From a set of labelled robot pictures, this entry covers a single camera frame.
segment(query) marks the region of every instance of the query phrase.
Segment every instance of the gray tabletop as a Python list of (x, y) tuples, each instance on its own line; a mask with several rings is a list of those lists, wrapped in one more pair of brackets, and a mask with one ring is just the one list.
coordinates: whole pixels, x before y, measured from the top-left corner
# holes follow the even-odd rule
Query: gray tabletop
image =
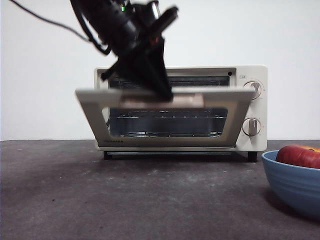
[[(268, 150), (314, 141), (269, 141)], [(318, 240), (270, 189), (260, 154), (126, 156), (92, 140), (1, 142), (4, 240)]]

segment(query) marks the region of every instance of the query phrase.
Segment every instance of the brand label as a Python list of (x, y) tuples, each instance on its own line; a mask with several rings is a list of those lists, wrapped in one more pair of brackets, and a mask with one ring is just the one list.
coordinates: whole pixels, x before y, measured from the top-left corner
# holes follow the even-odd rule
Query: brand label
[(123, 140), (105, 140), (104, 142), (122, 144), (124, 141)]

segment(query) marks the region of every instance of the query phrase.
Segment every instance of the oven door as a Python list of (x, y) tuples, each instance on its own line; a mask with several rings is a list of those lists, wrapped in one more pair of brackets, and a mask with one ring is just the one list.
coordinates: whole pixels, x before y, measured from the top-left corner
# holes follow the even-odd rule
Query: oven door
[(143, 89), (75, 91), (100, 148), (235, 147), (253, 88), (173, 87), (172, 92), (172, 101), (165, 102)]

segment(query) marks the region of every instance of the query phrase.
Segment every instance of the oven foot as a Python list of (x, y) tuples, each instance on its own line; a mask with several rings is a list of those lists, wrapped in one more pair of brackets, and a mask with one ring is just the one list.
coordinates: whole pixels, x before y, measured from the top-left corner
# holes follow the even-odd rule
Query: oven foot
[(248, 162), (249, 163), (256, 163), (257, 162), (257, 151), (248, 151)]
[(103, 159), (106, 160), (110, 160), (112, 159), (112, 155), (109, 155), (107, 151), (103, 151)]

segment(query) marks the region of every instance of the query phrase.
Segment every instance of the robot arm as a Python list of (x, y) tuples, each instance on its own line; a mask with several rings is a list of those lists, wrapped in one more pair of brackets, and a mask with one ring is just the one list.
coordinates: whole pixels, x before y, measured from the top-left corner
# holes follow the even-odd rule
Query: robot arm
[[(153, 90), (164, 100), (172, 98), (164, 64), (162, 31), (176, 18), (176, 7), (162, 15), (159, 2), (131, 4), (124, 0), (70, 0), (74, 13), (89, 40), (107, 55), (113, 51), (117, 62), (104, 74), (102, 80), (115, 75)], [(103, 45), (94, 39), (84, 18), (90, 23)]]

